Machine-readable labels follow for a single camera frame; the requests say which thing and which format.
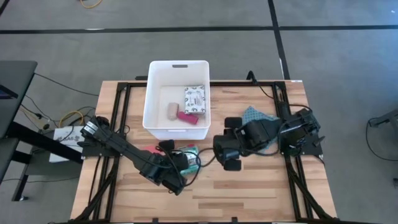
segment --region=yellow cable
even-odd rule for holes
[[[82,124],[83,124],[83,121],[84,121],[84,119],[85,119],[85,117],[83,116],[83,114],[82,114],[80,111],[71,111],[71,112],[67,113],[64,117],[61,118],[60,123],[59,123],[58,126],[59,126],[60,128],[62,128],[62,121],[63,121],[64,119],[70,118],[70,116],[68,116],[68,115],[70,115],[70,114],[75,114],[75,113],[78,114],[78,115],[80,115],[80,117],[81,117],[80,125],[82,125]]]
[[[20,111],[25,112],[26,115],[30,116],[32,119],[36,120],[38,123],[42,125],[42,127],[45,126],[45,123],[41,120],[39,120],[36,115],[32,114],[30,111],[26,110],[25,108],[19,108]]]
[[[82,5],[83,7],[85,7],[86,9],[92,9],[92,8],[96,7],[97,5],[99,5],[99,4],[101,3],[101,1],[102,1],[102,0],[99,0],[97,3],[95,3],[95,4],[92,5],[92,6],[86,6],[86,5],[83,3],[82,0],[80,0],[80,3],[81,3],[81,5]]]

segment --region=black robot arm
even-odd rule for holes
[[[183,190],[187,180],[179,171],[188,168],[188,159],[184,153],[165,152],[167,155],[163,156],[140,150],[110,130],[108,120],[103,117],[93,117],[80,132],[86,141],[99,142],[106,149],[115,150],[120,155],[126,156],[140,171],[140,175],[154,184],[164,185],[175,195]]]

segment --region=green object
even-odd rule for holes
[[[196,155],[199,152],[198,146],[196,146],[194,144],[189,144],[187,146],[180,147],[180,148],[178,148],[178,150],[181,150],[183,152],[192,152],[192,153],[195,153]],[[181,175],[188,175],[188,174],[198,171],[199,166],[197,164],[197,157],[192,153],[185,153],[185,155],[187,155],[187,158],[188,158],[189,167],[188,167],[188,169],[181,170],[180,171]]]

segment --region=wooden table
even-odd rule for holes
[[[111,118],[117,83],[103,82],[96,108],[97,116]],[[308,104],[302,82],[286,81],[286,87],[291,104]],[[272,96],[271,88],[263,89]],[[137,147],[158,142],[142,127],[145,93],[145,87],[132,89],[127,112],[126,124],[131,128],[127,140]],[[176,141],[176,145],[194,143],[200,148],[211,147],[213,136],[223,132],[225,117],[242,116],[248,106],[265,114],[276,115],[273,100],[266,97],[258,87],[211,87],[211,126],[206,139]],[[300,109],[291,107],[292,112]],[[275,144],[269,149],[273,150],[276,150]],[[201,159],[206,162],[212,156],[211,151],[204,152]],[[302,156],[302,160],[309,191],[327,213],[336,216],[323,164],[313,156]],[[96,161],[97,158],[84,161],[71,218],[75,218],[87,206]],[[241,222],[294,221],[284,158],[281,155],[252,155],[243,157],[242,163],[242,171],[227,172],[214,161],[199,173],[194,184],[175,196],[169,194],[165,187],[156,186],[140,176],[132,162],[123,157],[119,166],[111,221],[151,222],[155,217],[160,222],[230,222],[231,217],[238,217]],[[97,175],[95,191],[99,176]],[[104,217],[107,198],[106,192],[99,217]],[[301,214],[305,217],[299,190],[298,198]]]

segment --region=gray carpet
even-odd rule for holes
[[[395,1],[274,1],[280,26],[398,24]],[[0,17],[0,30],[271,24],[265,0],[104,0],[94,9],[84,9],[75,0],[10,0]],[[364,135],[369,118],[398,108],[397,38],[398,30],[282,32],[291,79],[304,81],[326,136],[326,172],[338,216],[344,220],[398,219],[398,190],[392,185],[398,163],[374,157]],[[153,60],[196,59],[209,61],[212,79],[242,79],[248,70],[261,79],[282,78],[273,31],[0,35],[0,60],[36,60],[37,73],[92,93],[100,90],[103,80],[146,75]],[[53,119],[96,105],[95,97],[40,77],[34,78],[27,94]],[[28,99],[24,104],[34,110]],[[23,114],[18,113],[16,121],[35,129]],[[371,129],[369,141],[380,155],[398,159],[398,142],[389,126]],[[12,163],[5,179],[18,178],[21,170],[20,164]],[[77,182],[27,184],[26,202],[10,201],[15,181],[2,183],[0,223],[67,221]]]

